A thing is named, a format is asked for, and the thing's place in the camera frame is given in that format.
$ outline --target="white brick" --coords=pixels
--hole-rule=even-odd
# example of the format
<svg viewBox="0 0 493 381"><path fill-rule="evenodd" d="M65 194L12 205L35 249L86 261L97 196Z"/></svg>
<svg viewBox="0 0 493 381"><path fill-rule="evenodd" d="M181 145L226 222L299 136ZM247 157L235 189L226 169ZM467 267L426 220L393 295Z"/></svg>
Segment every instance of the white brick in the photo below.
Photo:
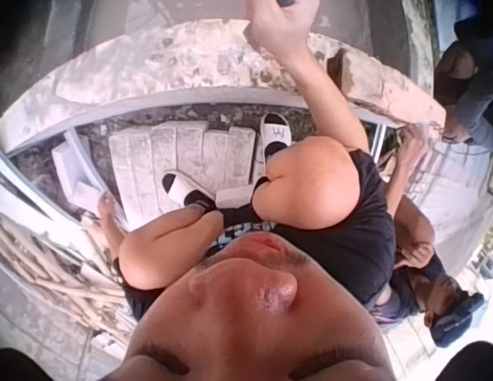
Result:
<svg viewBox="0 0 493 381"><path fill-rule="evenodd" d="M176 137L177 130L173 122L154 127L151 133L152 163L158 196L158 207L163 213L180 208L177 202L172 201L168 197L161 182L166 171L177 169Z"/></svg>
<svg viewBox="0 0 493 381"><path fill-rule="evenodd" d="M177 169L197 183L202 180L202 146L205 121L185 121L177 124Z"/></svg>
<svg viewBox="0 0 493 381"><path fill-rule="evenodd" d="M249 184L255 136L255 131L252 129L230 128L225 166L225 187L235 188Z"/></svg>
<svg viewBox="0 0 493 381"><path fill-rule="evenodd" d="M87 153L90 152L87 137L79 136ZM73 191L79 181L87 181L86 173L80 166L79 160L67 141L52 150L52 158L56 165L57 177L63 188L63 193L71 201Z"/></svg>
<svg viewBox="0 0 493 381"><path fill-rule="evenodd" d="M265 162L264 162L264 147L262 146L262 138L256 138L255 147L255 160L253 161L253 177L252 183L256 184L261 177L265 176Z"/></svg>
<svg viewBox="0 0 493 381"><path fill-rule="evenodd" d="M143 219L128 154L128 136L120 133L111 136L109 138L109 146L122 206L125 210L129 228L133 230L143 225Z"/></svg>
<svg viewBox="0 0 493 381"><path fill-rule="evenodd" d="M129 134L129 157L143 222L160 216L152 165L151 128L135 128Z"/></svg>
<svg viewBox="0 0 493 381"><path fill-rule="evenodd" d="M71 203L98 216L98 202L102 192L90 185L78 182L71 198Z"/></svg>
<svg viewBox="0 0 493 381"><path fill-rule="evenodd" d="M216 193L216 206L220 209L239 208L249 204L253 196L253 185L219 190Z"/></svg>
<svg viewBox="0 0 493 381"><path fill-rule="evenodd" d="M207 131L204 134L202 185L216 194L225 182L225 161L229 147L229 133Z"/></svg>

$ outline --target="foot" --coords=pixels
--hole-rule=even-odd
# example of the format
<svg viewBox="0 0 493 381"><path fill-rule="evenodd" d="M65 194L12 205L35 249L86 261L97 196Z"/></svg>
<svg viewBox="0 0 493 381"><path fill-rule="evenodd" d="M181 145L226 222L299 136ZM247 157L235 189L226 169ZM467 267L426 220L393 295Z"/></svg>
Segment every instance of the foot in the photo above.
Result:
<svg viewBox="0 0 493 381"><path fill-rule="evenodd" d="M292 144L292 133L288 121L279 114L265 115L260 124L260 133L265 163L269 157Z"/></svg>
<svg viewBox="0 0 493 381"><path fill-rule="evenodd" d="M114 197L104 193L98 201L98 214L101 220L113 220L115 214Z"/></svg>
<svg viewBox="0 0 493 381"><path fill-rule="evenodd" d="M181 172L166 172L162 184L168 197L182 206L198 204L206 210L206 213L216 210L211 192Z"/></svg>

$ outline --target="person sitting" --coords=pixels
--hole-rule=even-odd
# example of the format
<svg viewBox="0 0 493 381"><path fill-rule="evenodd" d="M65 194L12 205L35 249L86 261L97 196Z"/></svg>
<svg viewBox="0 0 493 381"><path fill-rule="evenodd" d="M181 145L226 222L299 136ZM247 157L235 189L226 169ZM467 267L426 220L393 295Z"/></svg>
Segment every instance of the person sitting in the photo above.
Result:
<svg viewBox="0 0 493 381"><path fill-rule="evenodd" d="M446 107L443 140L493 151L493 9L455 24L458 40L435 70L435 98Z"/></svg>
<svg viewBox="0 0 493 381"><path fill-rule="evenodd" d="M433 226L405 195L395 213L395 231L394 272L372 316L386 327L424 313L435 345L445 348L470 328L472 314L483 305L484 297L463 291L445 272L433 246Z"/></svg>
<svg viewBox="0 0 493 381"><path fill-rule="evenodd" d="M105 379L393 380L368 309L391 277L395 228L364 127L308 47L318 0L249 0L250 31L287 69L319 136L291 146L281 115L261 124L265 178L251 203L217 210L184 174L184 206L126 237L103 232L139 319Z"/></svg>

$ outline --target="black shorts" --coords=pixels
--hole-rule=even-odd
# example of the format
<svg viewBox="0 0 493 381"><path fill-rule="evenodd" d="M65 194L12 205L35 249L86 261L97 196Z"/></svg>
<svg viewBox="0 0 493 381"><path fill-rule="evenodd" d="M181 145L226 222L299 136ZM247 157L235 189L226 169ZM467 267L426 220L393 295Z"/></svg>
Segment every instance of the black shorts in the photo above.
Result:
<svg viewBox="0 0 493 381"><path fill-rule="evenodd" d="M301 230L261 221L251 205L223 210L225 232L206 255L212 256L246 233L268 231L278 234L312 257L370 310L391 277L395 260L395 228L387 212L383 182L373 159L362 151L351 152L350 156L359 172L360 199L343 222L328 229ZM127 284L124 288L137 320L164 291L139 291Z"/></svg>

